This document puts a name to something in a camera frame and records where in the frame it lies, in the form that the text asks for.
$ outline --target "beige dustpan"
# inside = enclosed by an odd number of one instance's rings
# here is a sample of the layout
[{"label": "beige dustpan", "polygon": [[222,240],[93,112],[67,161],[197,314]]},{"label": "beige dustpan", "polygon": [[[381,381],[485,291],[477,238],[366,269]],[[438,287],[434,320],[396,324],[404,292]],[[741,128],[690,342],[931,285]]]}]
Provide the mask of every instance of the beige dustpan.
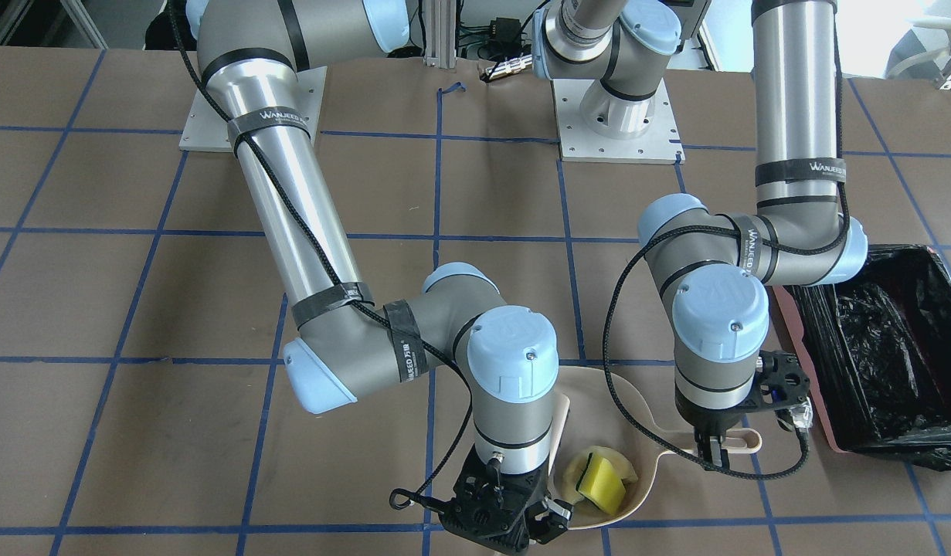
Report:
[{"label": "beige dustpan", "polygon": [[[695,453],[695,440],[691,430],[663,430],[654,422],[650,408],[647,407],[647,402],[644,401],[644,397],[640,395],[637,388],[619,375],[613,375],[613,386],[616,386],[620,401],[641,425],[670,441],[674,446],[688,453]],[[561,367],[554,391],[567,395],[570,400],[570,411],[564,422],[563,433],[557,436],[560,438],[560,443],[556,446],[556,454],[552,448],[553,469],[549,474],[550,492],[560,497],[560,490],[555,488],[554,477],[561,477],[568,462],[578,451],[589,446],[613,448],[633,462],[639,481],[633,485],[627,485],[627,497],[623,499],[623,506],[620,512],[612,517],[603,514],[591,503],[576,504],[570,528],[588,529],[614,524],[637,511],[638,507],[644,503],[653,486],[654,476],[657,474],[657,462],[663,455],[673,452],[648,439],[623,418],[609,395],[606,376],[602,370]],[[730,429],[725,443],[730,455],[753,454],[760,450],[761,445],[760,433],[754,429]],[[701,473],[701,469],[695,464],[691,464],[691,471]]]}]

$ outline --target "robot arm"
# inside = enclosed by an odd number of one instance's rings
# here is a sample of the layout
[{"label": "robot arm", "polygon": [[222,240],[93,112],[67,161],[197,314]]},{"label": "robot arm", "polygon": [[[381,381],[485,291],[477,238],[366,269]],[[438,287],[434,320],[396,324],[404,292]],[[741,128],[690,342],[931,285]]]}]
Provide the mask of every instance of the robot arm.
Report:
[{"label": "robot arm", "polygon": [[[623,10],[619,17],[613,8]],[[835,2],[755,0],[752,12],[757,214],[713,215],[675,194],[650,205],[638,225],[642,246],[688,226],[730,232],[672,236],[646,254],[675,331],[677,407],[695,427],[702,458],[723,467],[725,430],[745,412],[777,409],[760,395],[761,376],[776,376],[778,365],[760,357],[769,327],[763,285],[847,280],[867,254],[860,222],[844,222],[837,207],[846,168],[836,142]],[[671,10],[655,0],[563,0],[535,17],[538,76],[595,79],[582,100],[585,122],[607,137],[643,134],[657,117],[648,99],[680,38]],[[822,250],[847,224],[844,239]],[[787,377],[806,381],[800,370]],[[807,393],[807,385],[790,386],[794,399],[782,405]]]},{"label": "robot arm", "polygon": [[199,37],[203,84],[231,119],[229,136],[293,303],[300,337],[285,346],[284,361],[303,407],[320,414],[356,402],[428,372],[428,349],[445,354],[471,390],[476,440],[453,499],[410,493],[411,502],[436,511],[447,531],[518,554],[531,539],[561,534],[570,518],[571,507],[546,489],[559,368],[552,324],[507,305],[464,263],[437,268],[418,297],[369,309],[372,296],[294,109],[296,71],[389,52],[408,31],[397,0],[213,2]]}]

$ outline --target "black strap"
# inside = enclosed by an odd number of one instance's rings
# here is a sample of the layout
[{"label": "black strap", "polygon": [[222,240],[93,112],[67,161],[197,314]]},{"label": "black strap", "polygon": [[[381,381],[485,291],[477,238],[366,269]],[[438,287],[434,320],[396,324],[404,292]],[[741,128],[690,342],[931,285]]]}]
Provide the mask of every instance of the black strap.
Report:
[{"label": "black strap", "polygon": [[796,158],[757,166],[757,187],[765,183],[785,183],[807,179],[846,181],[846,161],[842,158]]},{"label": "black strap", "polygon": [[389,340],[393,342],[393,353],[400,368],[400,382],[409,382],[425,375],[430,367],[426,363],[426,352],[419,339],[419,327],[410,303],[394,300],[382,307],[389,320]]},{"label": "black strap", "polygon": [[300,19],[296,17],[293,0],[277,0],[280,11],[284,15],[284,24],[287,25],[287,34],[290,36],[290,46],[293,49],[293,59],[296,61],[296,70],[310,69],[310,56],[307,54],[307,43],[303,41],[303,29],[300,29]]},{"label": "black strap", "polygon": [[272,49],[259,49],[259,47],[250,47],[250,49],[238,49],[231,50],[231,52],[223,53],[221,56],[216,57],[210,64],[207,64],[207,67],[204,68],[204,73],[200,75],[200,82],[207,86],[207,82],[211,80],[211,77],[214,77],[215,73],[221,71],[222,68],[226,66],[231,66],[237,61],[245,61],[250,59],[270,59],[273,61],[278,61],[282,64],[287,64],[291,70],[293,64],[290,62],[288,57],[284,56],[281,53],[275,52]]},{"label": "black strap", "polygon": [[231,141],[235,156],[238,156],[238,145],[242,142],[242,134],[252,133],[252,131],[262,130],[265,127],[273,126],[291,126],[299,127],[307,137],[310,137],[310,129],[307,122],[300,116],[297,110],[285,106],[267,106],[256,112],[249,112],[235,117],[228,122],[228,141]]},{"label": "black strap", "polygon": [[[773,10],[774,8],[779,8],[785,4],[797,4],[799,2],[814,2],[816,0],[753,0],[753,4],[750,7],[750,25],[753,25],[754,22],[757,22],[757,18],[761,15],[764,15],[768,11]],[[836,13],[836,10],[839,8],[838,0],[821,0],[832,4],[832,13]]]},{"label": "black strap", "polygon": [[760,269],[762,254],[760,229],[749,215],[736,213],[727,215],[727,218],[739,231],[739,257],[736,260],[736,266],[756,276],[757,270]]},{"label": "black strap", "polygon": [[296,327],[299,328],[308,321],[320,317],[321,314],[340,309],[340,307],[344,307],[348,303],[354,302],[354,300],[375,305],[372,292],[369,291],[369,286],[365,283],[342,282],[295,303],[293,306],[293,320]]}]

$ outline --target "yellow sponge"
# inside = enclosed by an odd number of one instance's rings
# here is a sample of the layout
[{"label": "yellow sponge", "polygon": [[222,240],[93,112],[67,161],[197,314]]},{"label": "yellow sponge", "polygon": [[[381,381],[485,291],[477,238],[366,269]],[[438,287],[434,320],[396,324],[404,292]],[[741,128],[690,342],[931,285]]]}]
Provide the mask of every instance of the yellow sponge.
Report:
[{"label": "yellow sponge", "polygon": [[578,479],[575,490],[608,515],[619,511],[620,504],[627,495],[627,488],[623,486],[623,480],[612,462],[595,452],[589,454],[585,471]]}]

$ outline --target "trash bin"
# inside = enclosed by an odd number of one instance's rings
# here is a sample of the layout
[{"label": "trash bin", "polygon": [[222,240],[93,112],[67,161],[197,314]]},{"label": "trash bin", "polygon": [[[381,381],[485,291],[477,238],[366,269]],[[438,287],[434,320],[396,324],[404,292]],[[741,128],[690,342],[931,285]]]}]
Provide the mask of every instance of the trash bin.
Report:
[{"label": "trash bin", "polygon": [[951,470],[951,277],[926,246],[871,246],[836,285],[787,287],[839,447]]}]

